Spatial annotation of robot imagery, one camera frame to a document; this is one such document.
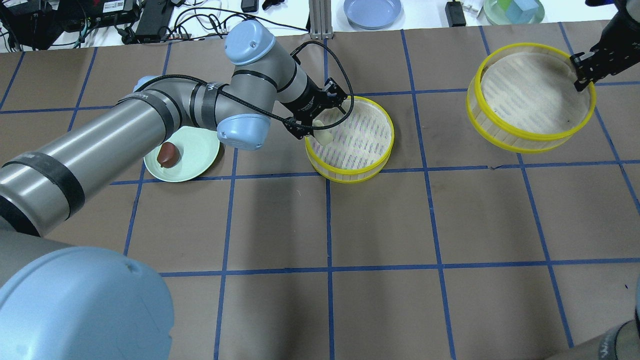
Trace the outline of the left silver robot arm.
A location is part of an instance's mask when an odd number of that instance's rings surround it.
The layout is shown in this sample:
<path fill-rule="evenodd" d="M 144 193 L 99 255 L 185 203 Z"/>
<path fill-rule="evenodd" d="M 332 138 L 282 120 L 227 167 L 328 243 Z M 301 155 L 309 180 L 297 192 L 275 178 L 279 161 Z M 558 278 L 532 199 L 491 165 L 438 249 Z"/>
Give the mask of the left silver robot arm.
<path fill-rule="evenodd" d="M 141 79 L 105 114 L 1 166 L 1 358 L 167 360 L 174 304 L 150 266 L 117 251 L 46 239 L 135 161 L 183 126 L 215 131 L 238 150 L 265 143 L 272 110 L 298 138 L 322 137 L 313 121 L 355 105 L 333 79 L 320 88 L 257 20 L 227 35 L 230 83 L 168 74 Z"/>

